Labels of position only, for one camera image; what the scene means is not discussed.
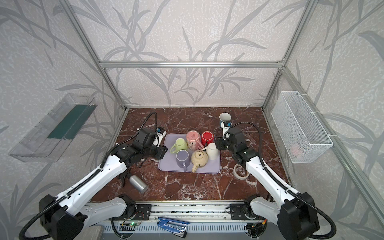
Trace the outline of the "white mug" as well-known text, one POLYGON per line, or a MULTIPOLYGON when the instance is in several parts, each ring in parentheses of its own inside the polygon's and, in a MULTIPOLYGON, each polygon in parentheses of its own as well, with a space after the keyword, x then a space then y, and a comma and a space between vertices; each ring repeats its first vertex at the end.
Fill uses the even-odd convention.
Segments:
POLYGON ((206 153, 207 153, 210 161, 216 160, 220 155, 220 152, 217 149, 215 143, 209 143, 208 144, 208 146, 206 147, 206 153))

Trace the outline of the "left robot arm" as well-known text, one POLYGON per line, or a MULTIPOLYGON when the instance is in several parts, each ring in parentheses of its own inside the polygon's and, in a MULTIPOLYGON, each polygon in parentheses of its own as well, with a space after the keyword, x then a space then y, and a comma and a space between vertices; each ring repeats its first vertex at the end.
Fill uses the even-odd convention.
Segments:
POLYGON ((109 150, 102 163, 72 187, 53 197, 46 195, 39 202, 40 212, 20 231, 19 239, 27 240, 27 230, 36 221, 47 231, 40 240, 73 240, 82 230, 116 217, 130 217, 135 203, 122 195, 111 201, 87 207, 87 202, 107 183, 145 158, 161 160, 168 148, 161 144, 167 134, 162 127, 154 131, 140 129, 133 143, 121 143, 109 150))

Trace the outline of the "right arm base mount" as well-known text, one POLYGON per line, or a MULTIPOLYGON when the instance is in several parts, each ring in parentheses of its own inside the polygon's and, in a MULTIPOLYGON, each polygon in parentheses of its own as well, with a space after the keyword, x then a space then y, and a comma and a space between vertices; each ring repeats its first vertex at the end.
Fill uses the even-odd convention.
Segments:
POLYGON ((256 220, 259 216, 252 211, 250 202, 244 200, 243 203, 230 204, 225 212, 230 214, 232 220, 256 220))

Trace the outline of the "blue mug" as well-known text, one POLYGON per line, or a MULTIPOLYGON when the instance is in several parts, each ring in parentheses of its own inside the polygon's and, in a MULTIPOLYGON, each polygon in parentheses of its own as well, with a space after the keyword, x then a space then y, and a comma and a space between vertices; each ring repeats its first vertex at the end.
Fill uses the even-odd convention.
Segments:
POLYGON ((229 113, 221 113, 219 115, 220 127, 226 128, 231 126, 232 116, 229 113))

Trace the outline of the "light green mug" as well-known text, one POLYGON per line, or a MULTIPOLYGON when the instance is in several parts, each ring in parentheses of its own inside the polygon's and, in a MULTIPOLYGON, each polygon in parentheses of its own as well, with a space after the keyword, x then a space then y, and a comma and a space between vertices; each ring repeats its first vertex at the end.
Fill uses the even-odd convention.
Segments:
POLYGON ((174 145, 171 147, 170 152, 172 154, 174 154, 174 153, 177 153, 178 151, 181 151, 181 150, 186 150, 187 151, 188 149, 189 148, 188 148, 188 144, 187 144, 186 140, 183 139, 183 138, 178 138, 175 141, 174 145))

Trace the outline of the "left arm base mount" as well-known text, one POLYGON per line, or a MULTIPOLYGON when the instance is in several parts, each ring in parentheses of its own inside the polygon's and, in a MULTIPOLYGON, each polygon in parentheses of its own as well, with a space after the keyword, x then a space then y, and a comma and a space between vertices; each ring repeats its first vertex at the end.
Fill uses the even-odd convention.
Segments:
POLYGON ((127 206, 120 216, 121 218, 132 221, 149 220, 152 209, 151 204, 136 204, 136 202, 131 199, 124 199, 124 201, 127 206))

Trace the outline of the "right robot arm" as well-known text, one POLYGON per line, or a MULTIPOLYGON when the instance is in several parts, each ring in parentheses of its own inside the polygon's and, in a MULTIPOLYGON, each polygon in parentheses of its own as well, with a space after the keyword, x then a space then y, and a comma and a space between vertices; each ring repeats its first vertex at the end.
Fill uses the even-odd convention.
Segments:
POLYGON ((249 202, 252 213, 275 224, 286 240, 328 240, 337 233, 334 221, 316 207, 308 193, 300 193, 279 177, 264 161, 263 143, 258 150, 246 144, 243 131, 233 125, 223 127, 223 136, 215 140, 220 151, 231 152, 233 159, 268 191, 274 202, 256 197, 249 202))

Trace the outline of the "pink patterned mug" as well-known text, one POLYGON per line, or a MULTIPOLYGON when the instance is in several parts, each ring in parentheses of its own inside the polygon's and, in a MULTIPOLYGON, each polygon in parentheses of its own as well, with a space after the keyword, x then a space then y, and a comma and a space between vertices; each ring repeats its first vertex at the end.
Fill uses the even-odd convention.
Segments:
POLYGON ((198 131, 191 130, 186 134, 186 140, 188 148, 190 150, 196 151, 204 148, 201 142, 201 137, 198 131))

